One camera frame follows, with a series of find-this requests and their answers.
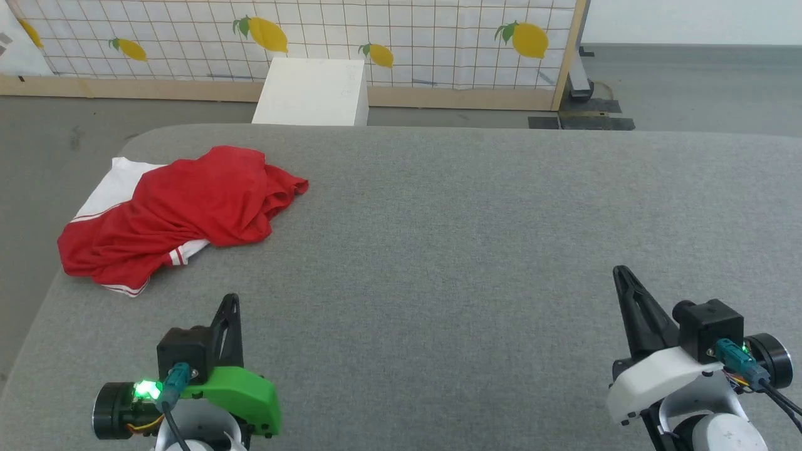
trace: white block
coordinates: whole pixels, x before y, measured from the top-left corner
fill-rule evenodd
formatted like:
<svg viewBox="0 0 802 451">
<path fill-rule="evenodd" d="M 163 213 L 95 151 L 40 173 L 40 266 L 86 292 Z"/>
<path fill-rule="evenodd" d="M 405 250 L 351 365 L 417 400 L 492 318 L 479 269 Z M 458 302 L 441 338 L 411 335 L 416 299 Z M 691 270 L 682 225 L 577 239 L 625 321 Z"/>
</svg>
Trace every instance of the white block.
<svg viewBox="0 0 802 451">
<path fill-rule="evenodd" d="M 367 125 L 365 62 L 276 58 L 252 124 Z"/>
</svg>

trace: robotic arm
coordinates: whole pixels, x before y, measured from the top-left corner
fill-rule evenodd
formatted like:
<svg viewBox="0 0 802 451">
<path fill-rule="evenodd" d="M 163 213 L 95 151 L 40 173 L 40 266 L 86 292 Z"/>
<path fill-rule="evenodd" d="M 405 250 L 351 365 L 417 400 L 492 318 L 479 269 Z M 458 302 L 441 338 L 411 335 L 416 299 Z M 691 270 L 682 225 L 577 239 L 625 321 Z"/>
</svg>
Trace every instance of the robotic arm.
<svg viewBox="0 0 802 451">
<path fill-rule="evenodd" d="M 629 358 L 613 363 L 614 421 L 640 417 L 657 451 L 768 451 L 738 402 L 742 393 L 766 392 L 802 432 L 799 407 L 777 391 L 793 379 L 777 339 L 743 336 L 743 316 L 718 299 L 678 303 L 677 326 L 629 268 L 616 266 L 613 277 L 630 347 Z"/>
<path fill-rule="evenodd" d="M 281 431 L 276 390 L 244 369 L 240 302 L 226 295 L 209 327 L 174 327 L 156 346 L 158 380 L 100 389 L 92 428 L 101 440 L 156 436 L 155 451 L 244 451 Z"/>
</svg>

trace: concrete floor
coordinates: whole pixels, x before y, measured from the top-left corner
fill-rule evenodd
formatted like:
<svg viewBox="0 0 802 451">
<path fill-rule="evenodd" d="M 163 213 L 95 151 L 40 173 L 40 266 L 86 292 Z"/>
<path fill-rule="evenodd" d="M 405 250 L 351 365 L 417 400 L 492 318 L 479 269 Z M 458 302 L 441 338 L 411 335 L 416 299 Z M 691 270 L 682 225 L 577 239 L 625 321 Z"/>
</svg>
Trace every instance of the concrete floor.
<svg viewBox="0 0 802 451">
<path fill-rule="evenodd" d="M 637 130 L 802 136 L 802 51 L 591 48 L 598 97 Z M 250 122 L 255 104 L 0 100 L 0 392 L 60 269 L 55 239 L 132 137 L 174 124 Z M 530 112 L 372 108 L 370 125 L 527 128 Z"/>
</svg>

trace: gray tabletop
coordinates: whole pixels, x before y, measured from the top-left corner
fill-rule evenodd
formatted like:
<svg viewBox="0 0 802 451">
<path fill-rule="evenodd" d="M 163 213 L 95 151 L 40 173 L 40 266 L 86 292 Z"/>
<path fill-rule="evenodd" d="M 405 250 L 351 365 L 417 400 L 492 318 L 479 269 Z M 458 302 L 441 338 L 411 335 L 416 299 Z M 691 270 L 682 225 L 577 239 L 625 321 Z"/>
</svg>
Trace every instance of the gray tabletop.
<svg viewBox="0 0 802 451">
<path fill-rule="evenodd" d="M 802 140 L 193 125 L 122 155 L 216 144 L 261 150 L 309 192 L 265 242 L 203 250 L 137 299 L 58 275 L 0 401 L 0 449 L 149 449 L 94 438 L 97 390 L 154 376 L 161 336 L 228 292 L 245 366 L 284 412 L 253 449 L 651 449 L 605 409 L 627 355 L 617 264 L 666 309 L 718 297 L 802 356 Z M 772 449 L 799 448 L 769 399 L 742 401 Z"/>
</svg>

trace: lemon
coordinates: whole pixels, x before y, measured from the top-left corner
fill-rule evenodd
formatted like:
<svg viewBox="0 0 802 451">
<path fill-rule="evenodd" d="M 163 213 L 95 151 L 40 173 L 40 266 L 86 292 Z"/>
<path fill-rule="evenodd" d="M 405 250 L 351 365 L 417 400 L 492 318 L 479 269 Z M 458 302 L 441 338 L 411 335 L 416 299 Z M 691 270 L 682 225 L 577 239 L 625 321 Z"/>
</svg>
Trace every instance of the lemon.
<svg viewBox="0 0 802 451">
<path fill-rule="evenodd" d="M 39 33 L 36 32 L 36 29 L 22 19 L 18 19 L 18 21 L 19 24 L 22 25 L 22 29 L 30 36 L 30 40 L 33 41 L 37 47 L 42 48 L 42 40 L 39 38 Z"/>
<path fill-rule="evenodd" d="M 393 52 L 385 46 L 368 43 L 359 46 L 357 51 L 361 51 L 365 56 L 370 55 L 373 62 L 381 67 L 393 67 Z"/>
<path fill-rule="evenodd" d="M 496 39 L 499 33 L 505 44 L 512 38 L 512 46 L 521 56 L 542 59 L 545 57 L 546 49 L 549 48 L 549 36 L 546 32 L 528 22 L 515 21 L 499 26 L 496 30 Z"/>
<path fill-rule="evenodd" d="M 122 51 L 128 58 L 137 61 L 148 61 L 148 56 L 139 44 L 127 39 L 114 38 L 108 40 L 108 46 Z"/>
<path fill-rule="evenodd" d="M 233 32 L 235 34 L 237 33 L 237 28 L 246 38 L 250 31 L 253 41 L 265 49 L 287 53 L 287 36 L 275 23 L 259 17 L 250 18 L 246 15 L 244 18 L 233 22 Z"/>
</svg>

